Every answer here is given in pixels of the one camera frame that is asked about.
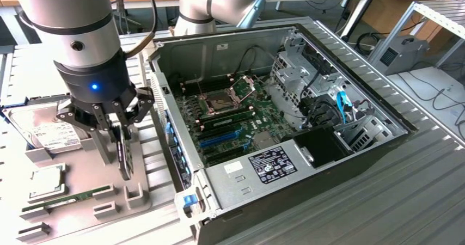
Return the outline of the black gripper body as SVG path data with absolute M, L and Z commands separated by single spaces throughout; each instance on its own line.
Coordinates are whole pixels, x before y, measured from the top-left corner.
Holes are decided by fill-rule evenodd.
M 116 99 L 132 101 L 135 86 L 128 77 L 125 56 L 121 51 L 103 64 L 72 68 L 54 62 L 69 93 L 84 103 L 105 103 Z

